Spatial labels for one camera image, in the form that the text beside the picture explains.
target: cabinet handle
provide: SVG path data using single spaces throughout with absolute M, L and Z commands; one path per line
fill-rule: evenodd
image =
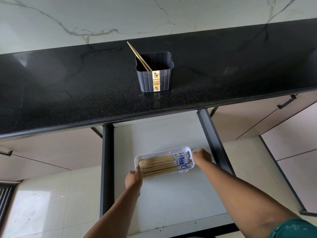
M 13 150 L 11 150 L 11 151 L 9 151 L 9 152 L 7 152 L 7 153 L 5 153 L 5 152 L 1 152 L 1 151 L 0 151 L 0 155 L 11 156 L 11 155 L 12 155 L 12 153 L 13 153 Z
M 288 104 L 290 104 L 291 102 L 293 102 L 296 99 L 296 96 L 294 94 L 291 95 L 291 99 L 287 100 L 285 103 L 283 103 L 282 105 L 278 105 L 277 107 L 279 109 L 285 108 Z

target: white plastic tray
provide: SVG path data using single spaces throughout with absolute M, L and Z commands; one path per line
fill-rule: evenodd
M 171 173 L 176 173 L 176 172 L 179 172 L 179 173 L 182 173 L 182 172 L 187 172 L 188 170 L 192 169 L 195 167 L 195 162 L 193 160 L 193 155 L 192 155 L 192 151 L 189 147 L 187 146 L 184 146 L 184 147 L 180 147 L 180 148 L 174 148 L 174 149 L 170 149 L 170 150 L 166 150 L 166 151 L 161 151 L 161 152 L 156 152 L 156 153 L 151 153 L 151 154 L 145 154 L 145 155 L 138 155 L 134 158 L 134 165 L 135 167 L 138 165 L 139 161 L 140 160 L 148 160 L 148 159 L 154 159 L 154 158 L 157 158 L 159 156 L 163 156 L 163 155 L 169 155 L 169 154 L 177 154 L 177 153 L 181 153 L 181 152 L 189 152 L 189 156 L 190 156 L 190 159 L 192 160 L 193 162 L 193 165 L 188 168 L 188 169 L 182 169 L 182 170 L 178 170 L 178 171 L 172 171 L 170 173 L 163 173 L 163 174 L 157 174 L 157 175 L 153 175 L 153 176 L 149 176 L 149 177 L 146 177 L 145 179 L 150 179 L 150 178 L 153 178 L 155 176 L 161 176 L 161 175 L 168 175 L 168 174 L 171 174 Z

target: marble wall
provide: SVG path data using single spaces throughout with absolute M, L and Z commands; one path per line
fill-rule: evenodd
M 317 0 L 0 0 L 0 54 L 317 17 Z

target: countertop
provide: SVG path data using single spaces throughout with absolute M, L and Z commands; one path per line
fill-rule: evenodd
M 317 89 L 316 18 L 129 42 L 172 54 L 170 91 L 141 92 L 126 40 L 0 55 L 0 139 Z

